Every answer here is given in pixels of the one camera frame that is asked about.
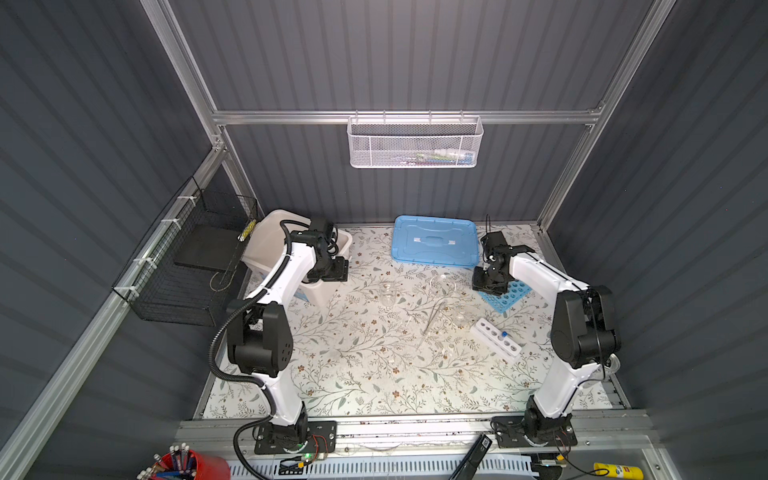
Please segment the blue test tube rack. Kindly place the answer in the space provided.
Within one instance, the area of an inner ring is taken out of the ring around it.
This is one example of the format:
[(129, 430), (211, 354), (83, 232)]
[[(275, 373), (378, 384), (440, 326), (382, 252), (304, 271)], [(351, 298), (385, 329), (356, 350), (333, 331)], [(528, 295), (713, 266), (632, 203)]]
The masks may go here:
[(502, 295), (492, 295), (480, 291), (478, 294), (495, 312), (504, 314), (531, 291), (532, 289), (527, 284), (515, 280), (508, 284), (507, 292)]

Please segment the small white tube rack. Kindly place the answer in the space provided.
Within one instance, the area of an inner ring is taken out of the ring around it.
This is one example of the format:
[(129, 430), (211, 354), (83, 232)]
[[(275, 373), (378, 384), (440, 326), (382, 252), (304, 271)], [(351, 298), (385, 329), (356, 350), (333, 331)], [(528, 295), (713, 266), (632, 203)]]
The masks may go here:
[(509, 336), (508, 338), (502, 338), (501, 333), (504, 332), (492, 324), (485, 318), (477, 320), (470, 328), (470, 331), (475, 336), (475, 339), (486, 345), (495, 354), (501, 358), (516, 362), (522, 353), (522, 348)]

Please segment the clear glass beaker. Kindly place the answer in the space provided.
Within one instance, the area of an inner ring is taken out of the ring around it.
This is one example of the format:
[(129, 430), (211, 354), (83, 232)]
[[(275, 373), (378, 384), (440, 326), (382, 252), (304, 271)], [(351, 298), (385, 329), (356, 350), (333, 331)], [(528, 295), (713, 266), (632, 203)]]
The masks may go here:
[(397, 292), (396, 286), (391, 282), (383, 282), (380, 285), (379, 289), (379, 300), (382, 304), (382, 306), (389, 310), (393, 308), (399, 298), (399, 293)]

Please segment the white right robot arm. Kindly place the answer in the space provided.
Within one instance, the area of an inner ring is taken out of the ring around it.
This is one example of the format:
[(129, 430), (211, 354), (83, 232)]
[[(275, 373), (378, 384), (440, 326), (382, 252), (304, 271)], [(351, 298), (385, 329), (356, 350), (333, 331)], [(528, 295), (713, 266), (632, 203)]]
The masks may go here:
[(518, 430), (535, 446), (561, 446), (571, 426), (579, 389), (605, 373), (621, 348), (613, 292), (577, 280), (541, 259), (527, 245), (512, 246), (500, 231), (480, 239), (485, 267), (474, 268), (472, 289), (500, 296), (519, 280), (554, 305), (550, 344), (556, 355), (527, 403)]

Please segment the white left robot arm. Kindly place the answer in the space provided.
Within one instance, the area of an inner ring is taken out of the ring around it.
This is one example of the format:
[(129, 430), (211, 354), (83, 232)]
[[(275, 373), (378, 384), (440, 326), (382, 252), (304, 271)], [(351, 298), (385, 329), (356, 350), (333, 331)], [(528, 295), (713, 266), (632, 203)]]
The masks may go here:
[(276, 265), (229, 314), (208, 352), (211, 373), (225, 382), (253, 384), (268, 403), (264, 419), (274, 441), (291, 450), (309, 436), (306, 406), (285, 373), (294, 340), (286, 307), (307, 281), (345, 282), (349, 262), (338, 254), (338, 231), (323, 217), (279, 222), (283, 249)]

